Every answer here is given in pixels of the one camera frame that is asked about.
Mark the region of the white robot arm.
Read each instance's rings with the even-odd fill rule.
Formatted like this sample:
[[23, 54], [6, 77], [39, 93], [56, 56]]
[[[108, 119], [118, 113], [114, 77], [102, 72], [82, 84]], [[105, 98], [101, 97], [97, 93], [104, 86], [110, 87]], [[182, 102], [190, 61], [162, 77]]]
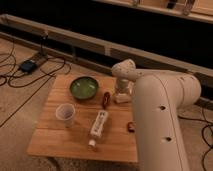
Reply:
[[140, 171], [190, 171], [177, 116], [201, 95], [188, 73], [138, 69], [131, 59], [115, 64], [112, 75], [134, 83], [132, 113]]

